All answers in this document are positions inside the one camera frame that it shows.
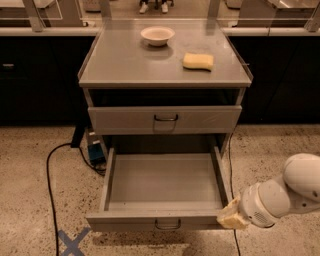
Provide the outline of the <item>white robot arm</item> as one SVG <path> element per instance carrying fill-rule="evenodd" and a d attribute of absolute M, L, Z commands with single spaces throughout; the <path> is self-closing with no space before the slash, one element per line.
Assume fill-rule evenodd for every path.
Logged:
<path fill-rule="evenodd" d="M 289 157 L 281 175 L 247 187 L 217 216 L 226 229 L 249 224 L 272 227 L 281 217 L 320 209 L 320 157 L 300 153 Z"/>

